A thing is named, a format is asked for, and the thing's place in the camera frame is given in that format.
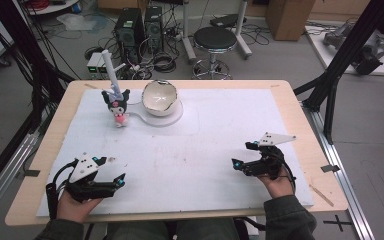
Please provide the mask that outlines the black and pink plush doll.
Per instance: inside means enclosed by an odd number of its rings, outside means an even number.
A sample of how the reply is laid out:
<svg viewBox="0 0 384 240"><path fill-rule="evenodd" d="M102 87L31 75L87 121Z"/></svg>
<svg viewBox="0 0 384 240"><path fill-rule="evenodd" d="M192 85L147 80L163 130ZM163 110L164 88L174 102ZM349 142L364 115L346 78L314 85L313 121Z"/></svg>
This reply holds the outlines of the black and pink plush doll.
<svg viewBox="0 0 384 240"><path fill-rule="evenodd" d="M127 111L127 102L130 97L130 90L125 89L123 92L115 84L111 85L111 91L103 90L101 95L107 105L108 110L114 116L115 125L123 127L127 124L129 115Z"/></svg>

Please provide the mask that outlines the person's right hand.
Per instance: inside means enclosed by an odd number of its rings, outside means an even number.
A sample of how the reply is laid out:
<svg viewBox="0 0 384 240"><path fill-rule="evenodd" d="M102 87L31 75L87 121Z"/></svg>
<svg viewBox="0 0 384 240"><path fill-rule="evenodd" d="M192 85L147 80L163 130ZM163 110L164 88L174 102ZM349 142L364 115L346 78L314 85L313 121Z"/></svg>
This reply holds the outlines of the person's right hand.
<svg viewBox="0 0 384 240"><path fill-rule="evenodd" d="M273 199L294 194L293 184L285 169L281 169L279 176L274 180L267 174L258 176L258 179L264 184Z"/></svg>

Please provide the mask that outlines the brown cardboard box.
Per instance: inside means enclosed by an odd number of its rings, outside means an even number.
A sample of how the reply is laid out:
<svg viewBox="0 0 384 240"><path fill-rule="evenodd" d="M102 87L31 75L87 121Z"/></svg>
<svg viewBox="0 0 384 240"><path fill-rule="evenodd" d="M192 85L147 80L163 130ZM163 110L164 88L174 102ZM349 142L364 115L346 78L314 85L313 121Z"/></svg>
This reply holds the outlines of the brown cardboard box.
<svg viewBox="0 0 384 240"><path fill-rule="evenodd" d="M265 20L277 41L298 41L316 0L269 0Z"/></svg>

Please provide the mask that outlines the white floor platform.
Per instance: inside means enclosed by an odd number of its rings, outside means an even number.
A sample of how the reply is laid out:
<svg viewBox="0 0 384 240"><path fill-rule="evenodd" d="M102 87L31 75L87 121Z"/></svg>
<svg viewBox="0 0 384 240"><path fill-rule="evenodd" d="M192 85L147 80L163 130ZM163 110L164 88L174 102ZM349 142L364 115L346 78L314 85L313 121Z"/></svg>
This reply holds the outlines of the white floor platform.
<svg viewBox="0 0 384 240"><path fill-rule="evenodd" d="M305 30L322 65L324 68L327 68L336 55L337 50L333 46L326 46L323 44L325 32L322 27L306 26ZM371 76L384 76L384 57L380 58L380 62L381 65L370 73Z"/></svg>

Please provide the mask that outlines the white table mat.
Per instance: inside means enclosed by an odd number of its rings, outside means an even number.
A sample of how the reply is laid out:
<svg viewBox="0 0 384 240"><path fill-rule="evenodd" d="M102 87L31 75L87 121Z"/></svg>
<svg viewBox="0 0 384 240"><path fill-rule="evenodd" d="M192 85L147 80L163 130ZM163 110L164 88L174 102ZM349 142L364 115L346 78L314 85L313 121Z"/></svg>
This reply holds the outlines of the white table mat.
<svg viewBox="0 0 384 240"><path fill-rule="evenodd" d="M260 209L269 194L234 169L235 159L259 159L246 143L286 128L268 89L182 89L182 116L154 127L131 117L116 127L100 90L83 93L50 175L68 177L65 164L105 157L96 179L125 177L125 185L95 209L98 214L154 214Z"/></svg>

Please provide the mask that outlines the person's left hand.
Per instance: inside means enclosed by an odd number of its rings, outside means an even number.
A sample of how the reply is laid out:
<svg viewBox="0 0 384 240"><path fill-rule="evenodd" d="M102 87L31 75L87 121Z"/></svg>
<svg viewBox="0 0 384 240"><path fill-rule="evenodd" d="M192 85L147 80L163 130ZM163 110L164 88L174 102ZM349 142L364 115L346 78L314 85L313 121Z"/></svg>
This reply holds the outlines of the person's left hand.
<svg viewBox="0 0 384 240"><path fill-rule="evenodd" d="M86 200L78 202L71 195L64 191L57 207L57 219L69 220L83 223L90 212L102 202L101 199Z"/></svg>

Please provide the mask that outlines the aluminium floor rail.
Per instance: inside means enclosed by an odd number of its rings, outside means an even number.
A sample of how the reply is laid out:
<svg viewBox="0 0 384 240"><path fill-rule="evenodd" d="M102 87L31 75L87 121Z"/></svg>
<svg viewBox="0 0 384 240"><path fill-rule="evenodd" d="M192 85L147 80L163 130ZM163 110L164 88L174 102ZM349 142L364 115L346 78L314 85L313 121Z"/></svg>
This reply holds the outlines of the aluminium floor rail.
<svg viewBox="0 0 384 240"><path fill-rule="evenodd" d="M26 134L20 141L16 141L14 145L11 145L8 151L3 152L6 163L0 171L0 199L9 188L23 163L33 153L39 139L38 133Z"/></svg>
<svg viewBox="0 0 384 240"><path fill-rule="evenodd" d="M328 139L323 134L323 116L319 112L310 111L303 104L301 104L301 107L313 129L313 132L321 146L323 153L327 158L328 165L333 169L333 175L335 176L342 192L345 195L348 203L347 212L350 216L352 226L356 231L358 239L375 240L372 229L354 192L340 156L335 146L330 144Z"/></svg>

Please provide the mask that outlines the grey machine on platform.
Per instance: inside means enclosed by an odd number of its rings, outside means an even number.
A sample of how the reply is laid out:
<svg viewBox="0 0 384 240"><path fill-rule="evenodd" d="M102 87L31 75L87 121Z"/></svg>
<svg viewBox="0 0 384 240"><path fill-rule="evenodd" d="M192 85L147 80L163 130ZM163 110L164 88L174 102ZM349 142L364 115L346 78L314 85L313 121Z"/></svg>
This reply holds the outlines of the grey machine on platform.
<svg viewBox="0 0 384 240"><path fill-rule="evenodd" d="M346 22L341 27L334 31L325 34L323 44L325 46L333 46L338 50L344 43L354 23ZM382 65L380 58L384 56L384 40L378 36L378 31L375 30L359 51L357 57L351 62L351 66L360 75L369 75L377 67Z"/></svg>

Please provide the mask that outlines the white peg stand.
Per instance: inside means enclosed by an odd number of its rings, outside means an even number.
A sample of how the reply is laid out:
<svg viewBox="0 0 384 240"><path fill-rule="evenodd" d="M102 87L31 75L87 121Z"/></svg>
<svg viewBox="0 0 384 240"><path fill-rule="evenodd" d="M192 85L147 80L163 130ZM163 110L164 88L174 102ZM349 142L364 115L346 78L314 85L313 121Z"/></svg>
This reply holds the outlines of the white peg stand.
<svg viewBox="0 0 384 240"><path fill-rule="evenodd" d="M121 67L123 67L123 65L119 65L117 68L114 68L111 57L110 57L110 53L108 50L103 50L102 56L105 60L106 69L107 69L107 73L108 73L108 76L109 76L110 81L111 81L111 85L115 84L116 86L119 87L119 83L118 83L118 80L116 78L115 71L120 69ZM144 106L142 105L142 93L141 93L140 94L140 100L138 103L129 103L129 100L128 100L126 113L129 115L129 117L130 116L137 116L142 122L144 122L145 124L147 124L149 126L166 127L166 126L170 126L170 125L176 123L177 121L179 121L183 115L183 104L179 98L179 94L178 94L178 100L179 100L179 103L178 103L177 107L175 108L175 111L171 115L168 115L165 117L157 117L157 116L154 116L154 115L148 113L145 110Z"/></svg>

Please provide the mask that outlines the round white table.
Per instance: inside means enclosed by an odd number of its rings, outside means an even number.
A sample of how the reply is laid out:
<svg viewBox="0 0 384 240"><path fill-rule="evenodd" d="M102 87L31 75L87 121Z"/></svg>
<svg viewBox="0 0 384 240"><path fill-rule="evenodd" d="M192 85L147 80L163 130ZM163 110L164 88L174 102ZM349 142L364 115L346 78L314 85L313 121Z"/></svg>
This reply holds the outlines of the round white table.
<svg viewBox="0 0 384 240"><path fill-rule="evenodd" d="M67 10L80 0L23 0L22 6L32 15L43 15Z"/></svg>

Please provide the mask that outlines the person's legs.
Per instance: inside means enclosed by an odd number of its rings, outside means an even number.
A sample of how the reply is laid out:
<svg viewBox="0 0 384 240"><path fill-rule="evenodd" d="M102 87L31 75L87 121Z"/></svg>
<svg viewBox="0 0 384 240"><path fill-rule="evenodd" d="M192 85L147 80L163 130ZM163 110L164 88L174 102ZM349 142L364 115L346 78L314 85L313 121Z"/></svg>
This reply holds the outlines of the person's legs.
<svg viewBox="0 0 384 240"><path fill-rule="evenodd" d="M108 225L107 240L170 240L164 221L135 221ZM175 228L177 240L240 240L231 218L181 220Z"/></svg>

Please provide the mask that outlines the white eggshell-shaped bowl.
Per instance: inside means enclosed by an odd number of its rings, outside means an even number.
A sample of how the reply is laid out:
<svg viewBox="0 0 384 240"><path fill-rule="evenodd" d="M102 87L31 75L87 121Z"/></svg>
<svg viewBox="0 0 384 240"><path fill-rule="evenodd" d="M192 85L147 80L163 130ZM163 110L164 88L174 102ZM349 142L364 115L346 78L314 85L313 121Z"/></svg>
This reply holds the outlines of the white eggshell-shaped bowl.
<svg viewBox="0 0 384 240"><path fill-rule="evenodd" d="M142 105L145 110L157 117L171 115L179 103L177 88L168 81L149 82L142 92Z"/></svg>

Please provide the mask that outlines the large black computer tower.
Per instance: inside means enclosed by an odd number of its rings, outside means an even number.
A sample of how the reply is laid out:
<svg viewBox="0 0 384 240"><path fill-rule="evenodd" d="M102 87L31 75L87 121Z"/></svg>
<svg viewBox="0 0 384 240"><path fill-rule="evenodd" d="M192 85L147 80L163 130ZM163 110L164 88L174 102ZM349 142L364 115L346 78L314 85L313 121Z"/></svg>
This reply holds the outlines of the large black computer tower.
<svg viewBox="0 0 384 240"><path fill-rule="evenodd" d="M140 64L145 40L142 12L139 8L123 8L114 28L123 61Z"/></svg>

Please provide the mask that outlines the slim black computer tower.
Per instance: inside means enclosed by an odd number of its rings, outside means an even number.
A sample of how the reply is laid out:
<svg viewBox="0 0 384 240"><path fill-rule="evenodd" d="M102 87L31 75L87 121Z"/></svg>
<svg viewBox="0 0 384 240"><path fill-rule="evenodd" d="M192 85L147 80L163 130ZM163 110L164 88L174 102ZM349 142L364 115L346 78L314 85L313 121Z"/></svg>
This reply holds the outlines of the slim black computer tower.
<svg viewBox="0 0 384 240"><path fill-rule="evenodd" d="M148 6L144 18L148 41L148 52L157 53L163 49L162 7Z"/></svg>

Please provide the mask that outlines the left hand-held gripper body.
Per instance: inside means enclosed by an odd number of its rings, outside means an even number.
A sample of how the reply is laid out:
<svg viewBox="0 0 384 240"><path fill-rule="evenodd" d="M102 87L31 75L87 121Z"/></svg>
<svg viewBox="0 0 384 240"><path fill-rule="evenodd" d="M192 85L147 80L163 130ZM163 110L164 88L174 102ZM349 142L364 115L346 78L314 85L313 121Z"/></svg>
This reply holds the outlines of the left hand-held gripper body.
<svg viewBox="0 0 384 240"><path fill-rule="evenodd" d="M101 166L98 166L92 158L86 153L81 155L65 186L65 190L78 202L113 197L117 190L113 182L95 181Z"/></svg>

